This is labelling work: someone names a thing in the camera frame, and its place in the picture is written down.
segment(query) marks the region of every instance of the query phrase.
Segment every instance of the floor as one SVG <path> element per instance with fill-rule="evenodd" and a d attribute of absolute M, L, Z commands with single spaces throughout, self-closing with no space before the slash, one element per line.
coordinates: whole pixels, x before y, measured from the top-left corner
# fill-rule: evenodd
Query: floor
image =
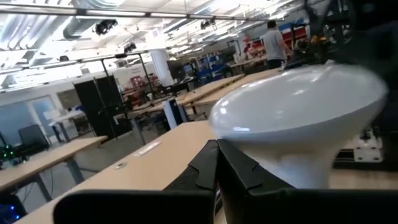
<path fill-rule="evenodd" d="M 145 129 L 142 133 L 147 142 L 158 137 L 157 131 L 154 129 L 150 131 Z M 93 133 L 89 133 L 81 138 L 92 136 Z M 58 146 L 59 144 L 53 144 L 51 150 L 56 150 Z M 118 140 L 106 142 L 100 148 L 92 148 L 80 152 L 76 160 L 80 167 L 100 171 L 134 152 L 136 149 L 139 149 L 141 146 L 142 144 L 138 140 L 138 137 L 130 132 L 121 136 Z M 85 178 L 95 175 L 95 173 L 88 171 L 82 171 L 82 173 Z M 41 173 L 41 176 L 53 198 L 58 197 L 76 185 L 64 163 L 45 170 Z M 46 203 L 37 184 L 30 184 L 20 189 L 17 195 L 21 199 L 21 202 L 23 202 L 28 213 Z"/>

